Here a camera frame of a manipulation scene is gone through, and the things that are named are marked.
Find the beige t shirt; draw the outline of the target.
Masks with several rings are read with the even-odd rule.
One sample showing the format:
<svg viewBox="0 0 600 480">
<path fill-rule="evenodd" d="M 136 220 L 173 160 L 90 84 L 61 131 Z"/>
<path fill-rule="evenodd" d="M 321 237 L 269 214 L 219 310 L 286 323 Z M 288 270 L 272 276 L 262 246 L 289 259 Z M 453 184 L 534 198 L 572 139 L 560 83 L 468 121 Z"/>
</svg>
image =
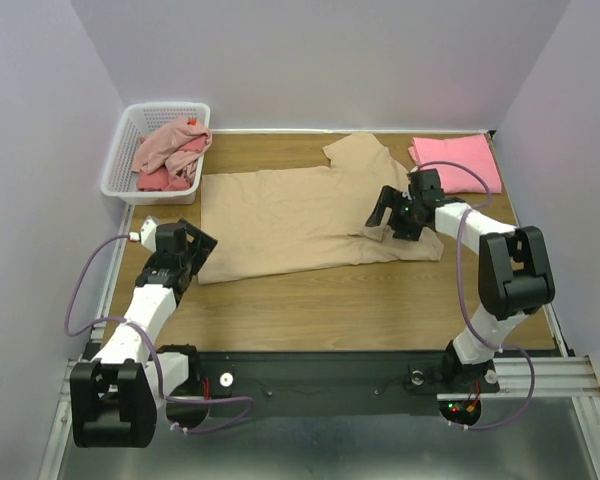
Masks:
<svg viewBox="0 0 600 480">
<path fill-rule="evenodd" d="M 367 227 L 381 189 L 408 185 L 406 169 L 373 134 L 351 134 L 323 152 L 326 166 L 203 176 L 201 226 L 218 244 L 200 283 L 441 259 L 444 246 L 429 229 L 401 241 L 386 224 Z"/>
</svg>

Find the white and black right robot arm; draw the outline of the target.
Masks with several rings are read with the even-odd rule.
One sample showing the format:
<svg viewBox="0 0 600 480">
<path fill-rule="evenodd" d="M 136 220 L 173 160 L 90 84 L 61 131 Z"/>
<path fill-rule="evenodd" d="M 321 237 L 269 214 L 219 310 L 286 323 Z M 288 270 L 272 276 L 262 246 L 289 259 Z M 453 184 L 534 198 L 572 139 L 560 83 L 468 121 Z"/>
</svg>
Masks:
<svg viewBox="0 0 600 480">
<path fill-rule="evenodd" d="M 447 195 L 436 169 L 409 173 L 400 191 L 382 187 L 366 221 L 386 224 L 394 238 L 416 241 L 426 229 L 456 242 L 456 251 L 478 256 L 480 304 L 465 314 L 464 330 L 446 347 L 440 378 L 452 390 L 462 390 L 483 377 L 510 333 L 555 297 L 555 283 L 541 230 L 516 227 L 481 213 L 459 197 Z"/>
</svg>

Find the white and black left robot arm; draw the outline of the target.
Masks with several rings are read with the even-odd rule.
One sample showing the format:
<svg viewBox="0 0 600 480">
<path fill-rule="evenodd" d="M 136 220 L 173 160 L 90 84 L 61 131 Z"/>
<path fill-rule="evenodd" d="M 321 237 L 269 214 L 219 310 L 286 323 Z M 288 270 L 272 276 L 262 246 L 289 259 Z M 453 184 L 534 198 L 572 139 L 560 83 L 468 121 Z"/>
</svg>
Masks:
<svg viewBox="0 0 600 480">
<path fill-rule="evenodd" d="M 158 355 L 154 342 L 216 239 L 184 219 L 162 223 L 153 217 L 123 238 L 151 255 L 109 341 L 91 360 L 77 363 L 69 376 L 73 440 L 80 448 L 148 446 L 165 384 L 182 394 L 202 384 L 202 369 L 189 361 L 193 348 Z"/>
</svg>

